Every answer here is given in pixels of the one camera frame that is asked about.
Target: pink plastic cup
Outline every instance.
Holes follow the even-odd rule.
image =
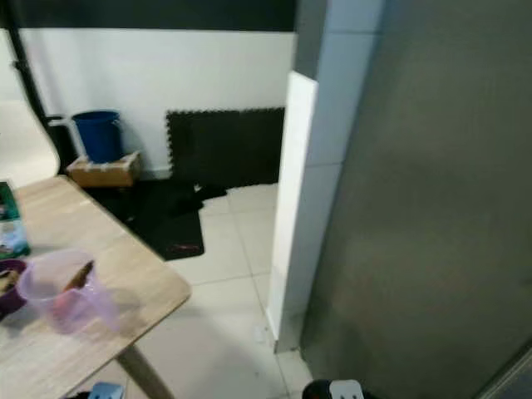
[[[94,317],[117,330],[116,306],[96,277],[95,267],[83,288],[62,290],[83,266],[94,259],[75,249],[65,249],[34,258],[17,282],[21,297],[37,309],[59,333],[73,333]]]

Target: wooden table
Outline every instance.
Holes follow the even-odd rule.
[[[93,254],[119,308],[120,331],[98,320],[53,332],[28,306],[0,323],[0,399],[57,399],[116,357],[148,397],[172,395],[134,343],[190,296],[190,286],[68,179],[18,190],[32,256],[78,248]]]

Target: purple bowl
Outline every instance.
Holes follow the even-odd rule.
[[[25,268],[26,262],[19,259],[0,260],[0,272],[7,269],[17,270],[22,274]],[[26,303],[26,300],[20,298],[16,287],[11,288],[4,295],[0,296],[0,321],[9,313],[13,313],[21,308],[24,303]]]

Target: black wall stripe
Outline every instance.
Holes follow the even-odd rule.
[[[298,48],[295,57],[295,71],[316,79],[319,51],[322,45],[323,25],[327,11],[327,0],[301,0],[298,6],[296,31]]]
[[[295,0],[15,0],[22,27],[291,32]]]

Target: floor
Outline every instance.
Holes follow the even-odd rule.
[[[205,254],[169,261],[193,285],[192,298],[138,346],[176,399],[298,399],[311,381],[298,352],[273,354],[264,316],[277,185],[233,189],[200,211]],[[95,382],[145,395],[112,362]]]

